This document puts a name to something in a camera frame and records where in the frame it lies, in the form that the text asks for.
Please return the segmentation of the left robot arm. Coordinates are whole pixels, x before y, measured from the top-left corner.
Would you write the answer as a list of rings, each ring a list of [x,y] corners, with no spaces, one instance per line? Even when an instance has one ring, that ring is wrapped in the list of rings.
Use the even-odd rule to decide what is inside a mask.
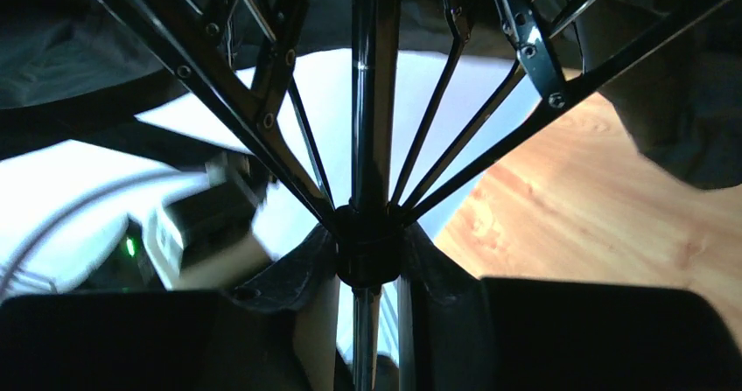
[[[106,258],[99,263],[74,291],[91,290],[164,290],[154,264],[144,246],[143,227],[130,216]]]

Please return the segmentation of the black folding umbrella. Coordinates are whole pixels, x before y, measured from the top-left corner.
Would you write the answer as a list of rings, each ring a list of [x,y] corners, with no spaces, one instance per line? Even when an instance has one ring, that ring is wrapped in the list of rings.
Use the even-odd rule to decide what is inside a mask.
[[[739,182],[736,132],[680,96],[692,30],[718,36],[737,1],[1,0],[1,155],[78,140],[179,170],[228,158],[135,119],[194,94],[333,237],[333,388],[369,390],[405,230],[590,94],[677,177]]]

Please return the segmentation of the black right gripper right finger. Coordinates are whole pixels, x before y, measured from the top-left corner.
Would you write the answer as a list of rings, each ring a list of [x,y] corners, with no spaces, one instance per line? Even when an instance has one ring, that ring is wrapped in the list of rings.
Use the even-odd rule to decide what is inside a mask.
[[[689,291],[475,278],[419,226],[402,238],[405,390],[738,390],[741,352]]]

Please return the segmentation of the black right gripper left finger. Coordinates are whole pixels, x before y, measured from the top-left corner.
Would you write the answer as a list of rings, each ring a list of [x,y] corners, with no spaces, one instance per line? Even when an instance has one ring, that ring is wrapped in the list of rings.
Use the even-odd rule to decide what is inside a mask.
[[[4,390],[330,390],[335,242],[316,227],[232,290],[13,297]]]

